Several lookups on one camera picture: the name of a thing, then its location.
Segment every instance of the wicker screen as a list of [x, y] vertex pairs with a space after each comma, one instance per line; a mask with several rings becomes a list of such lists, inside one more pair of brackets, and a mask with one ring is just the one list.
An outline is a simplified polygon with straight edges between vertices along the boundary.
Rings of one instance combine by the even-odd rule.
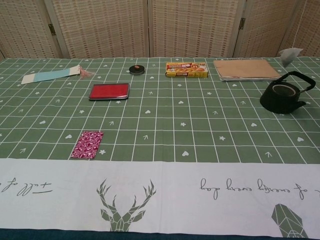
[[[293, 24], [281, 44], [281, 50], [292, 47], [305, 2], [306, 0], [299, 1]], [[307, 1], [294, 47], [303, 49], [299, 56], [320, 56], [320, 0]]]
[[240, 2], [150, 1], [149, 34], [153, 50], [150, 54], [154, 57], [231, 57], [228, 51]]
[[6, 58], [57, 58], [37, 0], [0, 0], [0, 44]]
[[0, 62], [5, 59], [4, 56], [2, 55], [2, 53], [0, 52]]
[[295, 6], [295, 0], [249, 0], [234, 57], [275, 57]]
[[148, 57], [146, 0], [52, 0], [71, 58]]

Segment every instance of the deer head print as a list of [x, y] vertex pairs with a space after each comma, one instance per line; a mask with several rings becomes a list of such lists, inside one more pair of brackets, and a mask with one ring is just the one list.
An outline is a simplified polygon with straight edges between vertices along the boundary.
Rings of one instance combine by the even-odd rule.
[[137, 222], [143, 218], [146, 210], [141, 210], [138, 213], [137, 211], [142, 209], [149, 202], [150, 198], [156, 193], [156, 191], [154, 190], [155, 186], [150, 180], [150, 185], [148, 186], [148, 189], [143, 187], [145, 192], [145, 199], [143, 203], [141, 205], [136, 206], [137, 197], [134, 196], [134, 202], [132, 207], [126, 214], [120, 216], [116, 209], [116, 196], [113, 197], [112, 205], [108, 204], [105, 199], [108, 190], [111, 188], [111, 186], [107, 187], [105, 182], [106, 179], [101, 183], [100, 187], [96, 190], [96, 192], [99, 194], [103, 206], [105, 206], [111, 213], [108, 213], [105, 209], [101, 209], [101, 217], [104, 220], [110, 222], [110, 231], [128, 232], [131, 223]]

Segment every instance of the pink patterned card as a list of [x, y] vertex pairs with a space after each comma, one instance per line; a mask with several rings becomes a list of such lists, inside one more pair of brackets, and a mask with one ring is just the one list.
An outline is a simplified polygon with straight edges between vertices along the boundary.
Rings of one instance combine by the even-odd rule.
[[94, 159], [103, 135], [102, 131], [84, 131], [75, 145], [71, 157], [76, 159]]

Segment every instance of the yellow box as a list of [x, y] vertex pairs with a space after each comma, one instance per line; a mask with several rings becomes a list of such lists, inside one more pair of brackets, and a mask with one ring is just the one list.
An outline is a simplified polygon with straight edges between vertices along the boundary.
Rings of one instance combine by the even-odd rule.
[[205, 62], [167, 62], [167, 77], [207, 78], [208, 68]]

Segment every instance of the black kettle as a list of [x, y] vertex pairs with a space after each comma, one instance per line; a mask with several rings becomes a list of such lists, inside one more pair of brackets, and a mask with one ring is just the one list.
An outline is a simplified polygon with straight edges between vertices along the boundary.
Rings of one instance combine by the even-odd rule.
[[[310, 86], [300, 91], [296, 86], [283, 81], [290, 75], [297, 76], [309, 83]], [[315, 85], [316, 82], [310, 77], [297, 71], [291, 71], [269, 84], [260, 98], [260, 103], [265, 109], [273, 113], [290, 114], [306, 105], [304, 101], [299, 101], [299, 96], [301, 93], [313, 89]]]

